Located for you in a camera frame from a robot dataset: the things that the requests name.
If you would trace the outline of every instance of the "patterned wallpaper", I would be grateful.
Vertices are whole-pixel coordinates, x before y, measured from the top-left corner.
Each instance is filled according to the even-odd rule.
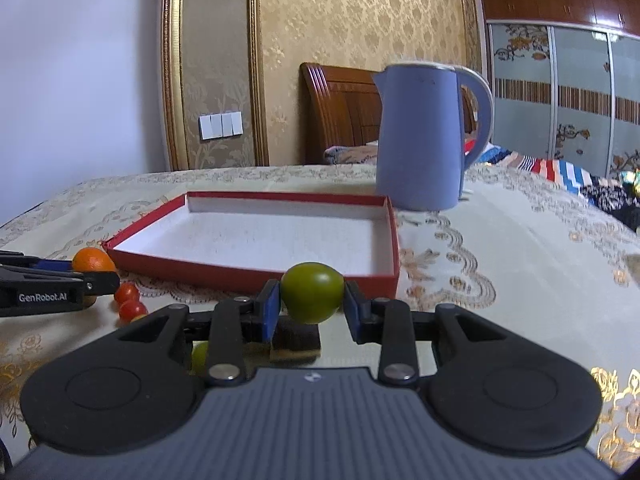
[[[246,0],[182,0],[181,48],[190,168],[253,166]],[[200,139],[200,115],[237,110],[242,136]]]
[[[380,70],[398,59],[467,61],[462,0],[261,0],[261,13],[269,156],[276,166],[304,159],[302,62]]]

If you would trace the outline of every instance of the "red box lid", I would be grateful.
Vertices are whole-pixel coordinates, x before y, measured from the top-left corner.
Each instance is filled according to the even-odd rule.
[[[191,191],[103,247],[119,269],[244,294],[308,261],[355,280],[368,298],[394,298],[400,273],[383,196]]]

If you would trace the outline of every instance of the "floral lace tablecloth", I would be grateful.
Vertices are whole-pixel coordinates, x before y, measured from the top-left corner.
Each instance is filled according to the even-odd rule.
[[[0,248],[71,258],[187,190],[369,194],[375,167],[229,168],[107,178],[81,184],[0,228]],[[624,470],[640,456],[640,241],[631,231],[536,174],[476,165],[472,191],[442,213],[396,212],[398,298],[416,310],[451,301],[557,351],[592,372],[604,408],[589,448]],[[210,309],[226,296],[179,283],[135,280],[150,310]],[[84,312],[0,320],[0,437],[13,462],[30,446],[20,388],[42,363],[116,328],[111,297]],[[379,347],[350,341],[340,315],[322,323],[319,366],[367,365]],[[428,343],[420,371],[435,371]]]

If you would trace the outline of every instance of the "green fruit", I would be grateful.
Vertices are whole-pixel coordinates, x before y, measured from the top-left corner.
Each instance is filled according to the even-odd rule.
[[[207,350],[209,349],[208,341],[201,341],[193,344],[191,351],[191,370],[196,375],[205,374],[205,364],[207,363]]]
[[[298,323],[329,319],[342,304],[344,278],[325,264],[306,262],[291,267],[280,280],[280,297]]]

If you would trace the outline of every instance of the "red cherry tomato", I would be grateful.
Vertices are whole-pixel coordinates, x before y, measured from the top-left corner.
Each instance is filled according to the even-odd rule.
[[[144,306],[137,300],[125,301],[120,305],[120,309],[118,311],[120,319],[126,323],[131,322],[135,317],[142,316],[143,314],[148,313],[149,312],[146,309],[146,306]]]
[[[118,287],[118,290],[116,290],[113,299],[116,300],[116,303],[119,305],[129,300],[139,301],[140,291],[133,283],[123,283]]]

